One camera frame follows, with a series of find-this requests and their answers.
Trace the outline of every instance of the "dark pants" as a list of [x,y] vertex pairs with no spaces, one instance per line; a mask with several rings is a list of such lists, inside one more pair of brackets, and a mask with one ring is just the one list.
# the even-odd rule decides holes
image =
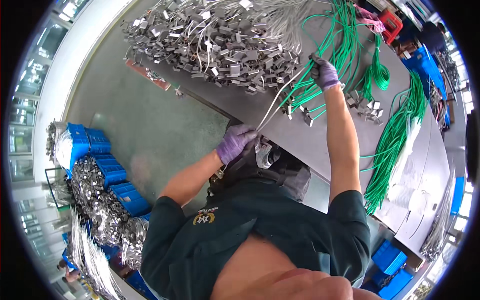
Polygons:
[[[240,122],[229,122],[227,128],[236,123]],[[209,193],[216,194],[241,180],[263,179],[275,182],[285,189],[293,200],[302,202],[312,176],[310,167],[280,147],[276,151],[279,153],[278,160],[269,169],[262,169],[257,166],[255,146],[251,145],[228,164],[222,179],[210,180]]]

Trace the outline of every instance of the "forearm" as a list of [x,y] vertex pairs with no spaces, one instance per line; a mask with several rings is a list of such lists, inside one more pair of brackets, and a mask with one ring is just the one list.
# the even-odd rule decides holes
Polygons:
[[340,85],[324,92],[327,110],[327,147],[330,156],[330,200],[347,190],[361,191],[357,132]]
[[198,194],[205,182],[222,165],[216,150],[210,152],[198,162],[186,167],[170,179],[159,197],[167,196],[180,206],[186,205]]

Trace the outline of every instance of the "gold embroidered logo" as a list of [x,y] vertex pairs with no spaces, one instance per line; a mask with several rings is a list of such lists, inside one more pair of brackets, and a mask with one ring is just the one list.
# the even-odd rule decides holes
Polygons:
[[193,224],[212,223],[213,221],[215,221],[215,215],[213,213],[199,213],[195,216],[195,219],[193,219]]

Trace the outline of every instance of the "purple glove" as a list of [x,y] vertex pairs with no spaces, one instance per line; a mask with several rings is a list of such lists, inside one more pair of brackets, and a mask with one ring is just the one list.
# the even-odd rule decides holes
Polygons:
[[315,53],[312,53],[311,57],[315,63],[310,69],[310,77],[322,89],[322,91],[326,91],[340,83],[336,69],[331,63]]
[[242,153],[248,142],[257,136],[255,127],[247,124],[230,126],[225,132],[222,141],[216,147],[220,160],[225,165]]

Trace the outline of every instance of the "worker's left hand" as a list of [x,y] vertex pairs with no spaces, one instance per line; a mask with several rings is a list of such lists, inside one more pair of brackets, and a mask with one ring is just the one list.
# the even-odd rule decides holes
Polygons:
[[252,141],[258,132],[247,124],[231,126],[225,132],[222,141],[216,147],[218,157],[225,165],[239,156],[245,146]]

